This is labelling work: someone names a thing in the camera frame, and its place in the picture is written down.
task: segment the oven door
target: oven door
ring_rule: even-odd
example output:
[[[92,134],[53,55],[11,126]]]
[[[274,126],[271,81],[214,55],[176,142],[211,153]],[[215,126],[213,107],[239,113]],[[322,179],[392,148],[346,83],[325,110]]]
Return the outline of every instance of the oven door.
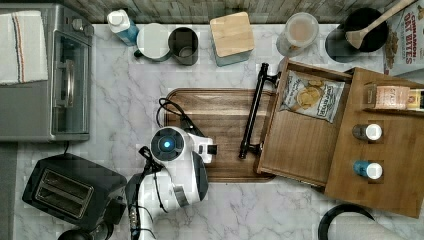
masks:
[[[54,41],[51,133],[88,134],[90,46],[59,31]]]

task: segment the chip bag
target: chip bag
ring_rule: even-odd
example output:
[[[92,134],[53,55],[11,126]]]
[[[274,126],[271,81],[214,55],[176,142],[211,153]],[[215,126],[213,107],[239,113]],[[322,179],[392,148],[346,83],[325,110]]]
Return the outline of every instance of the chip bag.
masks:
[[[325,119],[333,123],[344,82],[308,80],[289,71],[281,110]]]

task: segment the black mug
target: black mug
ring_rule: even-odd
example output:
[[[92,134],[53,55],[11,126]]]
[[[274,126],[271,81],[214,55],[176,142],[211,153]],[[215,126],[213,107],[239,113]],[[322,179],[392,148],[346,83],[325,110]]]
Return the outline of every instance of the black mug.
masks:
[[[168,45],[172,55],[181,64],[191,66],[197,62],[199,39],[192,29],[175,29],[169,35]]]
[[[354,48],[346,40],[346,32],[357,31],[368,27],[381,13],[372,8],[360,8],[351,13],[346,21],[328,34],[325,40],[325,50],[331,59],[341,63],[355,60],[362,52],[374,52],[380,49],[387,40],[389,28],[386,22],[371,30],[359,49]]]

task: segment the blue bottle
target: blue bottle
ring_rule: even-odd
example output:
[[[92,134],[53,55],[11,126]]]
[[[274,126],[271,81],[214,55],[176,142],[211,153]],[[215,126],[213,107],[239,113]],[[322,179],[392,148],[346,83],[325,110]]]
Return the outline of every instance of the blue bottle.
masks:
[[[113,11],[107,16],[110,30],[115,33],[125,44],[134,46],[137,44],[139,29],[128,17],[124,10]]]

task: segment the wooden lid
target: wooden lid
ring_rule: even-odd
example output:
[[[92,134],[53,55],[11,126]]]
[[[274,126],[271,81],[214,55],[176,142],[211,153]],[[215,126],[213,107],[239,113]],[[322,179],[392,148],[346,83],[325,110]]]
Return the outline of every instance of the wooden lid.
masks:
[[[216,54],[219,57],[253,50],[255,42],[246,12],[214,18],[210,21]]]

